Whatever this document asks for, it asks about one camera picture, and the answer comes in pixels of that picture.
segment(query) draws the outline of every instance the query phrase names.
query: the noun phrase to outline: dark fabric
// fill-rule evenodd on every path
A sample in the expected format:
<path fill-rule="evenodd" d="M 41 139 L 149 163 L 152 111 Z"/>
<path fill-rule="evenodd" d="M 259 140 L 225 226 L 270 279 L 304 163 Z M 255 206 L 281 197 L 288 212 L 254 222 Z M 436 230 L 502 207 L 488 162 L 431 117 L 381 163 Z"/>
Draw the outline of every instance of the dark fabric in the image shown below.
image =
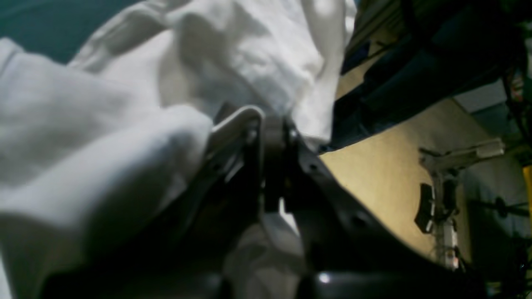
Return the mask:
<path fill-rule="evenodd" d="M 0 37 L 67 63 L 87 38 L 139 0 L 1 0 Z"/>
<path fill-rule="evenodd" d="M 523 54 L 519 32 L 473 6 L 464 7 L 437 30 L 432 42 L 463 56 L 438 55 L 406 37 L 364 75 L 364 83 L 334 108 L 333 151 L 386 130 L 432 104 L 491 83 Z"/>

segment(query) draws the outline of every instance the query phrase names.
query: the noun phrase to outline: white cloth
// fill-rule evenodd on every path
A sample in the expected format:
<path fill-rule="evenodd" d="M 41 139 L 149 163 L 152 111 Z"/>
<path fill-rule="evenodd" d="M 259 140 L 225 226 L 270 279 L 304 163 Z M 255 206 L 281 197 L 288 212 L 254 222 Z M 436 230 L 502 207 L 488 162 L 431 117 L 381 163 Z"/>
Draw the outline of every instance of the white cloth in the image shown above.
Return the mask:
<path fill-rule="evenodd" d="M 146 1 L 68 67 L 0 40 L 0 298 L 35 298 L 179 195 L 224 103 L 327 142 L 354 15 L 351 0 Z"/>

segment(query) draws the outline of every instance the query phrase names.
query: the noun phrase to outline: screw hole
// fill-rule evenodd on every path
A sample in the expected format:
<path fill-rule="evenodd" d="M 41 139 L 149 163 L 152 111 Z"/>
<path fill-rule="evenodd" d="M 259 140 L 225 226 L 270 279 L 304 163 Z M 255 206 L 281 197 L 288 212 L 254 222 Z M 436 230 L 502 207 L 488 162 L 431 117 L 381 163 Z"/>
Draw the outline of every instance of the screw hole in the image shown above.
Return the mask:
<path fill-rule="evenodd" d="M 353 225 L 355 225 L 358 228 L 364 228 L 367 225 L 366 221 L 364 219 L 360 218 L 359 216 L 354 216 L 351 219 L 351 222 L 353 223 Z"/>

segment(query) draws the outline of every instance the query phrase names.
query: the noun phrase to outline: white fabric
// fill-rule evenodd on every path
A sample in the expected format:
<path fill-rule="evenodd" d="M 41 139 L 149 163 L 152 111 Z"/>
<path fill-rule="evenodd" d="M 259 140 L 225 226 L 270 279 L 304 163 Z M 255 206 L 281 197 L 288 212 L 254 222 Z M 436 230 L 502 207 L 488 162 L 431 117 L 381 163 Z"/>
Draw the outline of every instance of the white fabric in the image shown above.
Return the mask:
<path fill-rule="evenodd" d="M 327 142 L 354 15 L 351 0 L 147 1 L 68 67 L 0 40 L 0 298 L 35 298 L 180 194 L 224 103 Z"/>

